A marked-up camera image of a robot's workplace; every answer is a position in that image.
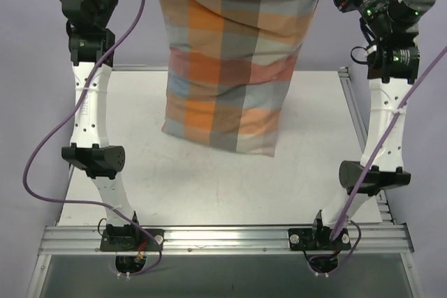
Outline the checkered pastel pillowcase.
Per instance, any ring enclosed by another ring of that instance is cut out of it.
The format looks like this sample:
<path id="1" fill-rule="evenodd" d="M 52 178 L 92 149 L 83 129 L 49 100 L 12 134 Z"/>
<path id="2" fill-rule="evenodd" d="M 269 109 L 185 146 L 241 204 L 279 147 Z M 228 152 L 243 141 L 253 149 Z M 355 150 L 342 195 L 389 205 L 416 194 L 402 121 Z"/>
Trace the checkered pastel pillowcase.
<path id="1" fill-rule="evenodd" d="M 159 0 L 170 57 L 163 132 L 273 156 L 319 0 Z"/>

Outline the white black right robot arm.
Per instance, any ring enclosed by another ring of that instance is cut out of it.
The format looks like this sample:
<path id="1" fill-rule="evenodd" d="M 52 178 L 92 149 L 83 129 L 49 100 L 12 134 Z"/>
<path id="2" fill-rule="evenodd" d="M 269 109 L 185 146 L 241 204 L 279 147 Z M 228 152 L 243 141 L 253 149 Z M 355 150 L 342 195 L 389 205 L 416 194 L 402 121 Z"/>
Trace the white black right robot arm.
<path id="1" fill-rule="evenodd" d="M 333 0 L 342 13 L 357 11 L 367 41 L 365 65 L 370 92 L 367 140 L 359 161 L 339 167 L 342 191 L 319 213 L 320 225 L 310 230 L 317 248 L 340 235 L 347 220 L 382 190 L 406 186 L 402 140 L 406 106 L 423 78 L 418 74 L 418 22 L 436 0 Z"/>

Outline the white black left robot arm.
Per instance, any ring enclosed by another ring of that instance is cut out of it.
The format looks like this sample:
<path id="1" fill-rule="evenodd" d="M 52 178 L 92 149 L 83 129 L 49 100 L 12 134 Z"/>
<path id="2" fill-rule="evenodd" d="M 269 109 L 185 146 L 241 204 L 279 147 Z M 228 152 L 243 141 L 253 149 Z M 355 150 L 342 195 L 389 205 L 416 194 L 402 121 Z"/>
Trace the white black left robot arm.
<path id="1" fill-rule="evenodd" d="M 115 35 L 108 22 L 119 0 L 60 0 L 67 19 L 68 48 L 76 85 L 76 103 L 70 144 L 62 158 L 83 171 L 97 188 L 106 209 L 103 236 L 126 250 L 137 248 L 141 232 L 136 212 L 124 190 L 122 146 L 109 143 L 106 129 L 108 82 L 113 67 Z"/>

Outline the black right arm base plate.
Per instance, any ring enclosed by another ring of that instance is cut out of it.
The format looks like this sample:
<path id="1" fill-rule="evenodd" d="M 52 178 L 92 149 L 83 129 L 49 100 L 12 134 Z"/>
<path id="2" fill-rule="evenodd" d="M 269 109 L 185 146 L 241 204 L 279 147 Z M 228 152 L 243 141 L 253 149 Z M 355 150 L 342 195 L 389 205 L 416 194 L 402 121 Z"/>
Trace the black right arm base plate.
<path id="1" fill-rule="evenodd" d="M 289 248 L 292 251 L 347 251 L 351 248 L 351 240 L 346 228 L 342 229 L 339 236 L 332 241 L 332 230 L 323 228 L 289 228 Z"/>

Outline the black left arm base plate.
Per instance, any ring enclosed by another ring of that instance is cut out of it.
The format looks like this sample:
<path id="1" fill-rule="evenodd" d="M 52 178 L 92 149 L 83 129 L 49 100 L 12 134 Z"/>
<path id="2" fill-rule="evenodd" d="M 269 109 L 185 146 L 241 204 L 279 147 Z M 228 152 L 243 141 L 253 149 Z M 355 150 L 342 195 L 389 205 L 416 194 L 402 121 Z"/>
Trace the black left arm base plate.
<path id="1" fill-rule="evenodd" d="M 156 239 L 155 244 L 146 234 L 133 226 L 115 227 L 107 225 L 102 233 L 100 251 L 127 252 L 127 251 L 159 251 L 163 249 L 164 230 L 149 228 L 145 231 Z"/>

